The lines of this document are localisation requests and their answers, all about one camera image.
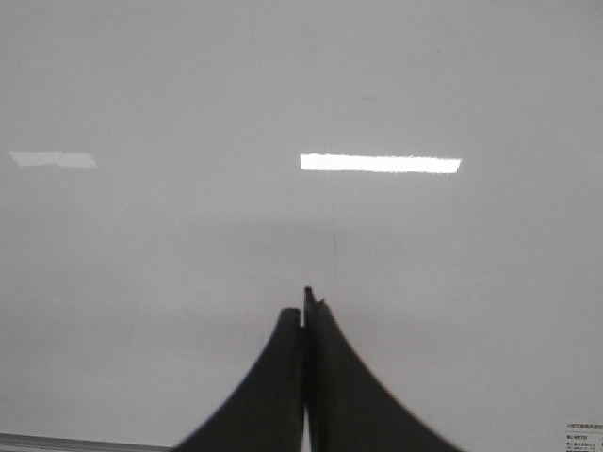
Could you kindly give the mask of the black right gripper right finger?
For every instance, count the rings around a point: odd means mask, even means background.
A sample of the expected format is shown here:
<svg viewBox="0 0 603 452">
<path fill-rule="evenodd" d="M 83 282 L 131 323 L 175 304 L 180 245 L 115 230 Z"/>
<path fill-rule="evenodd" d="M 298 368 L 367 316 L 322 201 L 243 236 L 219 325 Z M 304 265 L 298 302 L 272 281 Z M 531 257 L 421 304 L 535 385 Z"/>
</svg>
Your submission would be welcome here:
<svg viewBox="0 0 603 452">
<path fill-rule="evenodd" d="M 457 451 L 373 376 L 325 300 L 304 288 L 306 406 L 314 451 Z"/>
</svg>

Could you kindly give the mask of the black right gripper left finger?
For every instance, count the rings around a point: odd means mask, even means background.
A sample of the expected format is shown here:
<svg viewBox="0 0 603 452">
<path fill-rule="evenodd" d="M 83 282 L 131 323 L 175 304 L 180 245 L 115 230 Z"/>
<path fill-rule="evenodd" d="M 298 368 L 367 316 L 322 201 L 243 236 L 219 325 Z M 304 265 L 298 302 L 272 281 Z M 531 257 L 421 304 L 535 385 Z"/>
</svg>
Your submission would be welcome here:
<svg viewBox="0 0 603 452">
<path fill-rule="evenodd" d="M 284 308 L 259 357 L 176 451 L 300 451 L 304 426 L 301 311 Z"/>
</svg>

